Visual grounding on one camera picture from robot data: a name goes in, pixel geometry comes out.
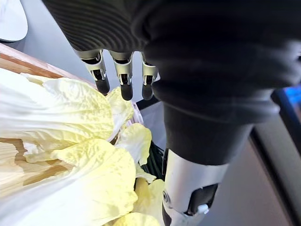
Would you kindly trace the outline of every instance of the robotic hand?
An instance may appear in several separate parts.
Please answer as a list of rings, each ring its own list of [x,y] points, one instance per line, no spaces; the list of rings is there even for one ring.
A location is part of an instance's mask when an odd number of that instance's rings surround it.
[[[126,100],[132,53],[143,52],[143,98],[152,87],[164,104],[164,223],[198,225],[253,124],[278,114],[272,91],[300,81],[301,2],[44,3],[103,94],[110,87],[102,50],[114,59]]]

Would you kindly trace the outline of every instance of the white object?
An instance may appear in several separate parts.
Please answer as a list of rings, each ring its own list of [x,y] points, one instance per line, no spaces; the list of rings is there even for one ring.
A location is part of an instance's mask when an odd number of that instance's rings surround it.
[[[27,31],[27,19],[20,0],[0,0],[0,42],[19,41]]]

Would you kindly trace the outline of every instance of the yellow cabbage leaf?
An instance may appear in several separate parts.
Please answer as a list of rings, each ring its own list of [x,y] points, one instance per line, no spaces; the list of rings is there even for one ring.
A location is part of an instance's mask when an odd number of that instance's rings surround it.
[[[141,213],[129,213],[119,218],[113,226],[160,226],[160,224],[152,216]]]
[[[150,155],[151,131],[139,123],[134,123],[120,132],[115,147],[125,148],[131,153],[135,163],[144,165]]]
[[[124,149],[91,139],[52,158],[74,167],[0,200],[0,226],[101,226],[133,209],[135,164]]]
[[[136,180],[135,192],[138,196],[132,212],[143,213],[153,216],[161,226],[164,226],[162,218],[162,200],[165,183],[158,179],[150,185],[144,178]]]
[[[109,102],[84,82],[0,68],[0,93],[0,137],[22,139],[28,162],[50,160],[52,150],[112,134]]]
[[[139,164],[136,164],[136,178],[144,178],[150,184],[156,179],[156,176],[145,172]]]
[[[111,106],[112,117],[114,120],[113,132],[107,139],[108,141],[111,141],[118,134],[122,125],[133,117],[134,109],[131,101],[126,101],[122,98],[120,87],[117,87],[112,92],[108,93],[106,99]]]

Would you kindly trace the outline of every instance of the black fingertip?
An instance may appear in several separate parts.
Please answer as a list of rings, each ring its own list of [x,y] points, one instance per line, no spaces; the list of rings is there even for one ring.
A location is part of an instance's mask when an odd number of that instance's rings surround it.
[[[121,85],[121,95],[124,100],[131,100],[133,98],[133,87],[130,85]]]
[[[142,86],[142,97],[144,100],[150,100],[153,96],[153,92],[151,89],[151,85],[143,85]]]
[[[110,84],[108,77],[105,77],[105,80],[97,80],[95,81],[96,87],[99,92],[101,92],[104,95],[107,95],[108,92],[110,91]]]

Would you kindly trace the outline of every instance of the wooden cutting board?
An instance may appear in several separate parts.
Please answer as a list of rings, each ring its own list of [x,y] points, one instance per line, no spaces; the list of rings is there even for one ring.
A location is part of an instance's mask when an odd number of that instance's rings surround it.
[[[3,44],[0,44],[0,67],[16,73],[82,80]],[[23,156],[24,152],[26,150],[20,139],[0,138],[0,198],[20,190],[25,185],[72,168],[71,165],[59,160],[28,163]]]

